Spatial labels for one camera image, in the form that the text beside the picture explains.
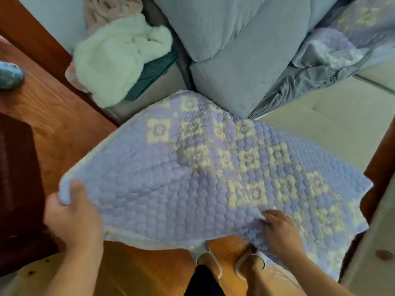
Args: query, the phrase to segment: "person's right hand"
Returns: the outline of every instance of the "person's right hand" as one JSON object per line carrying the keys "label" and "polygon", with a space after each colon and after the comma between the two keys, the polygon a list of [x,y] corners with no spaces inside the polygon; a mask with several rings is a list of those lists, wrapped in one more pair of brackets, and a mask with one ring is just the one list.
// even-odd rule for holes
{"label": "person's right hand", "polygon": [[262,215],[267,220],[264,229],[269,248],[284,265],[297,256],[306,255],[299,231],[288,215],[279,210],[267,210]]}
{"label": "person's right hand", "polygon": [[88,199],[81,181],[71,182],[70,197],[70,205],[63,206],[57,193],[48,196],[44,223],[66,244],[66,251],[98,251],[99,254],[103,248],[101,216]]}

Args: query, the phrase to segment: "wall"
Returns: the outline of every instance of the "wall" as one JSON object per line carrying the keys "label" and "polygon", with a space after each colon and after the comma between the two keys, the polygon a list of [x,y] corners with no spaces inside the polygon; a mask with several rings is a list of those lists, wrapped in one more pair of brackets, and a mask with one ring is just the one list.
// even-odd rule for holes
{"label": "wall", "polygon": [[84,0],[19,0],[69,52],[86,36]]}

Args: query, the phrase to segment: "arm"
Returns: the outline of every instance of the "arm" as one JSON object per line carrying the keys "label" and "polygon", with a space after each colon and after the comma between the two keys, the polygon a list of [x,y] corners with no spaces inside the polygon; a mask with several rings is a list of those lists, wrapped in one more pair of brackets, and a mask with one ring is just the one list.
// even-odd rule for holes
{"label": "arm", "polygon": [[277,210],[268,210],[264,216],[271,251],[295,276],[308,296],[354,296],[307,257],[302,238],[289,216]]}
{"label": "arm", "polygon": [[103,255],[101,217],[89,201],[84,185],[73,181],[71,203],[62,206],[57,193],[45,204],[44,223],[66,244],[62,265],[45,296],[93,295]]}

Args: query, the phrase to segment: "white slipper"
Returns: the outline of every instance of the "white slipper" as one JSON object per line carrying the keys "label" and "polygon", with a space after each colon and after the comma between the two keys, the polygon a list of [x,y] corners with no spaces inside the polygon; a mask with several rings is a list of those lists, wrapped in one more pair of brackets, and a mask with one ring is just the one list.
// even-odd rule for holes
{"label": "white slipper", "polygon": [[245,278],[243,276],[241,276],[241,274],[239,273],[239,268],[240,268],[241,263],[243,263],[245,261],[245,259],[247,259],[250,255],[256,255],[257,257],[260,257],[263,260],[263,262],[264,262],[263,269],[270,262],[270,259],[267,256],[265,256],[262,252],[258,251],[258,249],[254,245],[250,245],[248,247],[248,249],[246,250],[246,252],[237,260],[237,262],[235,264],[236,275],[239,278],[244,279],[244,280],[245,280]]}
{"label": "white slipper", "polygon": [[202,254],[209,253],[213,257],[215,264],[217,264],[217,266],[220,270],[220,275],[218,276],[218,279],[221,278],[221,276],[222,276],[221,264],[218,261],[218,259],[215,257],[213,252],[211,251],[207,242],[205,242],[204,244],[201,244],[200,246],[197,246],[197,247],[194,247],[194,248],[188,249],[188,250],[189,250],[189,253],[191,254],[191,257],[194,259],[196,265],[198,264],[198,259]]}

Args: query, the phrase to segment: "black pants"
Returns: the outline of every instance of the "black pants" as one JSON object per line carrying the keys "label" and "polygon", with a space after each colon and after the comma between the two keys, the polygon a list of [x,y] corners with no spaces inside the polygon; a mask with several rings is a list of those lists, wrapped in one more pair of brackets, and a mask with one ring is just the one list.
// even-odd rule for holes
{"label": "black pants", "polygon": [[225,296],[213,273],[205,265],[198,265],[184,296]]}

